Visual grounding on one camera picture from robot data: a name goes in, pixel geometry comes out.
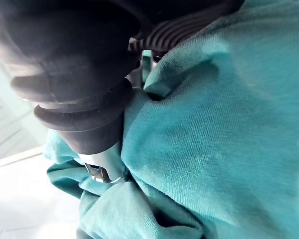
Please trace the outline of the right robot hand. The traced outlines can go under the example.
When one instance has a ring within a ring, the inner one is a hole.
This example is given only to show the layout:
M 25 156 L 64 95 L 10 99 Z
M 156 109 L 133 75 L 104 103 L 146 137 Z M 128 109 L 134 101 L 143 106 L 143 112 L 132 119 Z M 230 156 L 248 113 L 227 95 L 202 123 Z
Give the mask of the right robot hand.
M 159 56 L 241 0 L 0 0 L 0 60 L 11 86 L 36 103 L 35 116 L 57 131 L 91 177 L 128 177 L 121 160 L 128 75 L 141 54 Z

